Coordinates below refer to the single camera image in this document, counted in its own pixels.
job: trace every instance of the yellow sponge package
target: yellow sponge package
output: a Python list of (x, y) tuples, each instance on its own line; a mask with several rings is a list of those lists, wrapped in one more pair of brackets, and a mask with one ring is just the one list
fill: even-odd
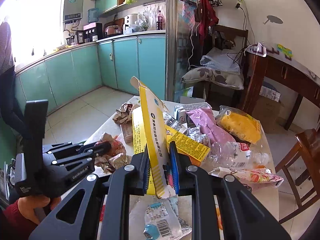
[(261, 139), (260, 121), (247, 113), (228, 106), (220, 106), (217, 124), (239, 139), (257, 144)]

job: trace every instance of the human hand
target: human hand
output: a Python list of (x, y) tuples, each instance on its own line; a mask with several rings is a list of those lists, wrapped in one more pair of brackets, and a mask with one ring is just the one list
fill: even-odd
[(34, 209), (44, 208), (50, 203), (50, 209), (52, 210), (59, 204), (60, 201), (61, 201), (61, 197), (57, 197), (52, 199), (52, 202), (50, 203), (50, 198), (44, 195), (22, 197), (22, 198), (19, 198), (18, 200), (18, 209), (20, 214), (24, 218), (39, 225), (40, 221), (37, 218)]

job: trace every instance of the drawer handle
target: drawer handle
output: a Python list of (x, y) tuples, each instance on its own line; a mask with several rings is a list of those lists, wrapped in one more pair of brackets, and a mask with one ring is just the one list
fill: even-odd
[(315, 96), (314, 96), (315, 99), (318, 99), (319, 92), (320, 92), (320, 90), (319, 90), (319, 88), (317, 88), (317, 89), (316, 89)]
[(281, 77), (283, 79), (287, 78), (287, 72), (288, 72), (288, 68), (286, 66), (282, 66)]

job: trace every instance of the silver screw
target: silver screw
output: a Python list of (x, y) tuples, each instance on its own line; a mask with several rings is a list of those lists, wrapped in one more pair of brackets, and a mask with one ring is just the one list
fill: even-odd
[(227, 181), (227, 182), (234, 182), (235, 181), (235, 177), (232, 176), (232, 175), (226, 175), (224, 177), (224, 179)]
[(197, 171), (198, 170), (198, 167), (197, 166), (194, 166), (194, 165), (190, 165), (188, 167), (188, 171)]
[(134, 170), (134, 166), (132, 164), (128, 164), (128, 165), (124, 166), (124, 169), (126, 171), (133, 171)]
[(97, 179), (97, 175), (95, 174), (90, 174), (87, 176), (87, 181), (94, 181)]

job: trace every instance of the window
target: window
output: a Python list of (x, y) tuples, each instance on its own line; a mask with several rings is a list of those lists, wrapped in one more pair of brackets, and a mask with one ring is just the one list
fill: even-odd
[(61, 45), (62, 0), (16, 0), (7, 21), (12, 33), (16, 70)]

